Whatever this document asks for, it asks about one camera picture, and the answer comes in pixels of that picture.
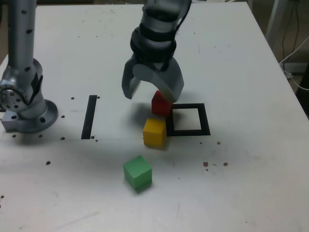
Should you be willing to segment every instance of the black square outline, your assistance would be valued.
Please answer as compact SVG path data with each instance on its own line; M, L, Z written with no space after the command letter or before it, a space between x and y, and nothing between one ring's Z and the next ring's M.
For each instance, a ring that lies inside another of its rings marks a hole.
M175 130L174 129L174 118L173 109L197 109L199 122L201 124L200 130ZM210 135L210 129L208 125L206 110L204 103L193 103L193 104L173 104L172 110L169 116L166 118L166 136L201 136Z

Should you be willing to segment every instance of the white table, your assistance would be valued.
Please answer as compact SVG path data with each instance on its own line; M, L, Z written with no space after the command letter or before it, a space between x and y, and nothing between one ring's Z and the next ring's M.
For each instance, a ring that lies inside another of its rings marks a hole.
M0 231L308 231L309 123L248 5L192 5L176 38L178 103L204 103L211 136L170 137L166 150L143 145L146 115L136 116L155 87L132 100L121 90L141 8L37 8L43 95L65 118L15 138L1 127ZM95 139L81 140L89 95L101 97ZM139 194L122 168L136 155L153 168Z

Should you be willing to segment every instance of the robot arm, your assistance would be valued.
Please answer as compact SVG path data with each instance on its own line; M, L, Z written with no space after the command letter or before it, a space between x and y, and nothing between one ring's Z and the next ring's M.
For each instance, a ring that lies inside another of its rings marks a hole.
M11 0L8 6L9 60L0 81L6 131L39 132L58 116L56 105L43 98L42 67L33 58L35 8L36 0Z
M131 99L140 81L154 84L169 102L178 100L183 76L173 58L175 35L191 0L147 0L140 26L131 36L133 56L125 64L122 89Z

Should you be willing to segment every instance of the wooden block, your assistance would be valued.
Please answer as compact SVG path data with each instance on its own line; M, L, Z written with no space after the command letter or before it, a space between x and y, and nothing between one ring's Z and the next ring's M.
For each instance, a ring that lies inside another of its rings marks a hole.
M166 138L166 125L164 119L149 118L143 130L144 144L162 147Z
M152 169L143 156L137 156L124 164L125 178L134 190L152 182Z
M169 116L172 107L173 103L165 100L159 90L155 92L154 97L151 101L151 109L154 114L167 117Z

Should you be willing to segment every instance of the yellow cube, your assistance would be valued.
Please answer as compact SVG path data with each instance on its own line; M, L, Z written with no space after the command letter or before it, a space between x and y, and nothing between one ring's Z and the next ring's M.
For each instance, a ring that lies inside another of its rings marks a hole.
M145 145L162 147L166 138L165 120L147 119L143 130L143 136Z

